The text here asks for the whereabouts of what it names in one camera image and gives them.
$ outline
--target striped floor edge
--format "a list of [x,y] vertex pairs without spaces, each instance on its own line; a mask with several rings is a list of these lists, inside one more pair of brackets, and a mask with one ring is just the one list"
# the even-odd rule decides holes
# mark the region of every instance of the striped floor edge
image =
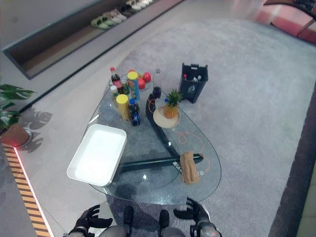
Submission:
[[38,237],[54,237],[39,201],[35,196],[17,150],[6,144],[3,144],[3,149],[36,235]]

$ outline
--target blue bottle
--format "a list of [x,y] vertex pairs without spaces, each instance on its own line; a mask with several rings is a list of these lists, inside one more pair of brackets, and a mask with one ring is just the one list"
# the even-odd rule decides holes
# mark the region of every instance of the blue bottle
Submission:
[[129,112],[132,120],[133,126],[140,125],[140,116],[139,116],[139,106],[134,99],[129,100]]

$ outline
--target plant pot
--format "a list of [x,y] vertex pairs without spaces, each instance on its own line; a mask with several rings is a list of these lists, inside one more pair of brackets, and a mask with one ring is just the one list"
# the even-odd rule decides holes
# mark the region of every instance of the plant pot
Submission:
[[30,136],[21,125],[15,123],[0,136],[0,142],[19,147],[28,142]]
[[178,114],[178,106],[168,106],[166,105],[163,109],[163,115],[167,118],[167,119],[173,119],[174,117],[176,117],[176,115]]

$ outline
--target white sneaker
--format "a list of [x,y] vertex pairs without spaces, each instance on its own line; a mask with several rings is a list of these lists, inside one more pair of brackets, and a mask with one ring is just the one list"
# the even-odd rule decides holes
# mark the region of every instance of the white sneaker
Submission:
[[146,6],[149,5],[149,1],[148,1],[148,0],[140,0],[140,2],[142,2],[142,3],[145,4]]
[[113,17],[113,16],[111,15],[111,13],[109,13],[109,12],[103,13],[102,16],[108,18],[109,20],[113,21],[113,22],[116,23],[116,24],[122,22],[122,19],[119,19],[118,17]]
[[143,0],[136,0],[136,5],[140,6],[141,8],[146,7],[146,4],[143,2]]
[[126,5],[130,5],[130,6],[131,6],[134,10],[136,10],[136,11],[139,11],[139,10],[142,9],[141,6],[139,6],[139,5],[136,4],[136,1],[135,1],[135,0],[129,0],[129,1],[127,1],[127,2],[126,2]]
[[110,12],[110,14],[111,14],[112,17],[119,18],[119,19],[121,19],[122,21],[125,21],[125,20],[127,19],[127,17],[126,17],[126,16],[123,16],[123,15],[119,12],[119,10],[117,10],[116,8],[115,8],[114,10],[112,10],[112,11]]

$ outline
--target red apple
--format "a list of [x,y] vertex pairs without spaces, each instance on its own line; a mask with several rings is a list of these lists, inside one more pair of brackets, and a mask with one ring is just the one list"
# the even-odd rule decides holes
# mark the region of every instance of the red apple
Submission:
[[144,73],[144,81],[148,83],[151,80],[152,80],[152,76],[150,75],[150,73]]
[[139,87],[139,89],[140,90],[145,89],[145,86],[146,86],[145,81],[143,79],[141,79],[141,78],[138,78],[138,87]]

